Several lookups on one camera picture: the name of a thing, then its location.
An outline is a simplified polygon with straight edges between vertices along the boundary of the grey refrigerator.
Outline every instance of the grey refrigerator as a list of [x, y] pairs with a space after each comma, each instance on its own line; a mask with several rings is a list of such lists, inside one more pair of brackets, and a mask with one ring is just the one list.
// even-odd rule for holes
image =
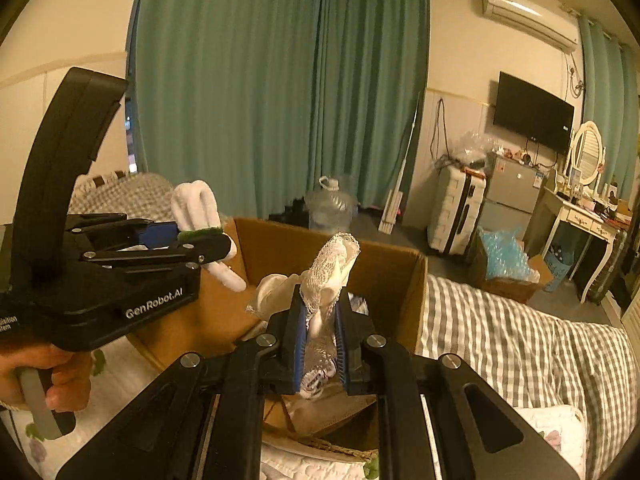
[[510, 231], [522, 240], [536, 206], [543, 175], [510, 158], [495, 156], [478, 226]]

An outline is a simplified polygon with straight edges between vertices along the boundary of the mop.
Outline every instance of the mop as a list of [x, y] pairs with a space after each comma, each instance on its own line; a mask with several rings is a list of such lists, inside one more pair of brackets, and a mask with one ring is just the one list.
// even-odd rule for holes
[[409, 134], [409, 142], [406, 145], [406, 152], [404, 153], [404, 159], [402, 160], [402, 165], [400, 166], [400, 172], [398, 173], [396, 186], [393, 189], [390, 189], [388, 195], [386, 196], [385, 210], [382, 213], [380, 225], [378, 226], [378, 231], [387, 235], [391, 234], [391, 231], [393, 230], [394, 225], [396, 224], [396, 215], [398, 214], [398, 210], [400, 209], [400, 202], [402, 201], [402, 191], [400, 191], [400, 184], [402, 182], [402, 177], [404, 176], [404, 167], [406, 165], [406, 158], [409, 155], [409, 148], [411, 147], [411, 139], [414, 136], [415, 120], [418, 117], [419, 106], [420, 106], [420, 99], [418, 99], [418, 103], [415, 106], [414, 122], [411, 124], [411, 133]]

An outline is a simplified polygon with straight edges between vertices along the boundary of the grey handle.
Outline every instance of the grey handle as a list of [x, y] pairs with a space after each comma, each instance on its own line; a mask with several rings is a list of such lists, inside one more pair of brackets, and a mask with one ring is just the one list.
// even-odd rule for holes
[[73, 413], [58, 413], [47, 407], [47, 390], [52, 385], [51, 370], [18, 368], [15, 373], [40, 436], [55, 440], [76, 428], [76, 416]]

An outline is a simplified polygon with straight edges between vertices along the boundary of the white dressing table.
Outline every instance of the white dressing table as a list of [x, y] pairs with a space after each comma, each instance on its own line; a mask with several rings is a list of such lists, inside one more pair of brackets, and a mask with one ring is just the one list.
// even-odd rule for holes
[[587, 211], [577, 205], [568, 202], [560, 198], [558, 195], [554, 194], [551, 190], [545, 188], [542, 195], [542, 203], [544, 208], [550, 211], [553, 215], [556, 216], [556, 220], [554, 221], [553, 227], [551, 228], [551, 232], [549, 236], [546, 238], [546, 242], [544, 248], [542, 249], [542, 257], [546, 255], [546, 252], [549, 250], [549, 246], [551, 245], [551, 241], [558, 230], [558, 226], [560, 222], [567, 222], [578, 229], [587, 232], [590, 234], [589, 240], [584, 246], [584, 249], [580, 253], [580, 257], [575, 262], [574, 268], [569, 275], [569, 280], [574, 278], [574, 274], [576, 269], [582, 263], [584, 259], [584, 255], [589, 249], [589, 245], [591, 244], [591, 240], [593, 237], [600, 238], [601, 240], [606, 241], [607, 249], [605, 250], [604, 256], [602, 257], [600, 263], [593, 271], [593, 274], [589, 278], [586, 286], [584, 287], [584, 291], [582, 292], [582, 296], [580, 297], [580, 303], [584, 303], [587, 298], [587, 291], [589, 290], [591, 284], [600, 274], [600, 271], [604, 268], [607, 260], [611, 256], [611, 252], [613, 250], [613, 241], [616, 238], [616, 234], [618, 229], [613, 227], [610, 224], [607, 224], [602, 218], [600, 218], [596, 213], [592, 213]]

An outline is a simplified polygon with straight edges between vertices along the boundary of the green fabric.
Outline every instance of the green fabric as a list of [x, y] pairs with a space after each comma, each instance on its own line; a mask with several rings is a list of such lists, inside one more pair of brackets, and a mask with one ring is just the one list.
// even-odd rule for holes
[[[348, 174], [362, 205], [385, 205], [426, 82], [428, 5], [316, 0], [309, 187]], [[414, 146], [419, 125], [418, 116]], [[412, 168], [408, 160], [405, 186]]]
[[265, 217], [306, 189], [314, 0], [140, 0], [142, 166]]
[[178, 233], [178, 241], [191, 242], [192, 240], [197, 240], [203, 236], [208, 236], [210, 234], [221, 235], [224, 232], [225, 231], [222, 227], [207, 227], [205, 229], [198, 229], [197, 231], [180, 231]]
[[638, 143], [638, 82], [630, 47], [605, 37], [602, 26], [579, 20], [584, 54], [583, 121], [596, 123], [607, 149], [600, 189], [613, 175], [620, 198], [629, 199]]
[[127, 29], [127, 80], [129, 85], [125, 94], [126, 114], [129, 121], [129, 133], [133, 138], [133, 147], [138, 171], [148, 171], [146, 156], [143, 149], [140, 129], [138, 127], [138, 106], [136, 101], [136, 31], [138, 30], [138, 13], [140, 0], [133, 0], [129, 28]]

